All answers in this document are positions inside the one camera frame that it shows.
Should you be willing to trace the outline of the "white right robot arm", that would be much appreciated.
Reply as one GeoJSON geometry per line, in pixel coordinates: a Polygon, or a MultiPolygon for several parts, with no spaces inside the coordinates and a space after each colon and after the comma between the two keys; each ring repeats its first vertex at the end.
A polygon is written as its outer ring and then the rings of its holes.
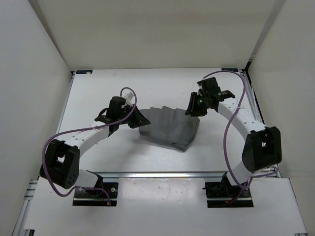
{"type": "Polygon", "coordinates": [[[202,117],[207,114],[208,109],[215,110],[228,120],[223,134],[223,154],[228,172],[225,174],[227,181],[221,184],[221,191],[231,197],[239,188],[245,189],[243,184],[256,173],[282,161],[281,133],[277,127],[267,127],[257,121],[241,108],[240,102],[227,90],[215,96],[191,93],[186,115],[202,117]],[[234,168],[230,166],[227,154],[227,133],[231,125],[245,141],[239,163],[234,168]]]}

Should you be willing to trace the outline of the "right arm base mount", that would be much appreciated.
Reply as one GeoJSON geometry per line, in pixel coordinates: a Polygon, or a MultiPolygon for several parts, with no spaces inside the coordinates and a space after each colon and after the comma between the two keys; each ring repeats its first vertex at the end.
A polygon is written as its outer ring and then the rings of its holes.
{"type": "Polygon", "coordinates": [[[207,208],[249,208],[254,207],[250,189],[231,186],[227,181],[205,182],[207,208]]]}

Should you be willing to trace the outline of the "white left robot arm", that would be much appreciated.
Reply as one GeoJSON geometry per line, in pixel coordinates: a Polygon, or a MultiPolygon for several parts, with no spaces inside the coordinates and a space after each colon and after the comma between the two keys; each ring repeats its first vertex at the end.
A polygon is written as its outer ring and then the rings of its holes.
{"type": "Polygon", "coordinates": [[[150,121],[135,105],[123,105],[101,110],[89,127],[72,130],[73,136],[67,140],[58,140],[57,136],[53,136],[44,145],[39,175],[47,179],[54,190],[57,186],[63,189],[81,187],[93,197],[101,195],[101,176],[81,170],[80,158],[124,124],[135,129],[149,125],[150,121]]]}

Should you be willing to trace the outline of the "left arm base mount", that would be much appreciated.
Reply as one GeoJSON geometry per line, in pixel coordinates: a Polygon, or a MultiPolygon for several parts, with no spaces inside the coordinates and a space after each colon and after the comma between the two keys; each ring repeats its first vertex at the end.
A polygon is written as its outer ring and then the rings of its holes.
{"type": "Polygon", "coordinates": [[[74,191],[73,206],[81,207],[116,207],[119,191],[118,179],[104,178],[98,173],[94,188],[97,190],[77,189],[74,191]]]}

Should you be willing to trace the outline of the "grey pleated skirt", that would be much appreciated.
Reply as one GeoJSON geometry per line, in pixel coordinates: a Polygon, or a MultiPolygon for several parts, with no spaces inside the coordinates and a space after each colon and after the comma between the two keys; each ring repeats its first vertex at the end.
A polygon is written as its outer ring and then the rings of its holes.
{"type": "Polygon", "coordinates": [[[140,112],[151,124],[140,127],[139,133],[150,142],[185,152],[196,137],[200,119],[185,115],[183,109],[163,106],[140,112]]]}

